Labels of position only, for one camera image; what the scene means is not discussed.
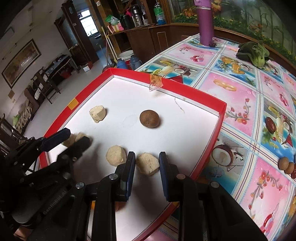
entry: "purple bottle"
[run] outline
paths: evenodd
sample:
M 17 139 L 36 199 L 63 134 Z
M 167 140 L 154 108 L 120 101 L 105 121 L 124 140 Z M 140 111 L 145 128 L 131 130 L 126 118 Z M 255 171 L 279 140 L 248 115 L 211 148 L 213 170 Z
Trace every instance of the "purple bottle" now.
M 214 39 L 212 4 L 210 0 L 194 0 L 198 15 L 200 43 L 210 46 Z

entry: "picture frame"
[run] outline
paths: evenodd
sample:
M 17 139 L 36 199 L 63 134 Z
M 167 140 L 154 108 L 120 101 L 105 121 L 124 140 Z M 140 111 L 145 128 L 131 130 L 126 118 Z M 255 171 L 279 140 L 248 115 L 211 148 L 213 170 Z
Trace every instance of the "picture frame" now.
M 27 68 L 40 56 L 41 53 L 33 39 L 22 47 L 2 72 L 2 76 L 10 88 L 16 84 Z

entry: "blue thermos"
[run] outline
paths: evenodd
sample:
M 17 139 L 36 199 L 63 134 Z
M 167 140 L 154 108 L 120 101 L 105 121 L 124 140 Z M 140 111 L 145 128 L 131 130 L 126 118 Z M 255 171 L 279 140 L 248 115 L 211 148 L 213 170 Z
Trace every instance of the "blue thermos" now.
M 124 60 L 120 59 L 120 58 L 117 60 L 116 66 L 119 69 L 128 69 L 128 66 L 126 65 L 126 62 Z
M 136 70 L 137 68 L 142 66 L 142 62 L 137 56 L 132 55 L 130 59 L 130 65 L 132 70 Z

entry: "twig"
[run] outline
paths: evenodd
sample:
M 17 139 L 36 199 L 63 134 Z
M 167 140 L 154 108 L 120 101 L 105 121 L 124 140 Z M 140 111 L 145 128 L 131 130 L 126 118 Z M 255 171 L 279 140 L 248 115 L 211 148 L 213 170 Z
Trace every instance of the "twig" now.
M 179 104 L 176 102 L 176 98 L 175 98 L 175 103 L 177 104 L 177 106 L 184 112 L 185 114 L 185 111 L 181 108 L 181 106 L 179 106 Z

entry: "glass panel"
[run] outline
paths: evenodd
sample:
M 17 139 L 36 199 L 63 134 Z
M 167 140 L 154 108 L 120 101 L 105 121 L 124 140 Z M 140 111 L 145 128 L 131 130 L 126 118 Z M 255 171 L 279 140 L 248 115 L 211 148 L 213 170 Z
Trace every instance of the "glass panel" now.
M 296 64 L 296 44 L 276 13 L 262 0 L 211 0 L 214 26 L 230 29 L 264 43 Z M 168 0 L 172 21 L 198 23 L 193 0 Z
M 82 24 L 87 36 L 90 36 L 90 35 L 98 32 L 96 25 L 94 23 L 94 20 L 92 19 L 91 16 L 89 16 L 83 20 L 80 20 L 80 21 L 81 21 L 81 24 Z
M 86 11 L 83 11 L 80 14 L 78 14 L 78 16 L 79 16 L 79 19 L 81 19 L 81 18 L 89 16 L 90 14 L 91 14 L 90 11 L 86 10 Z

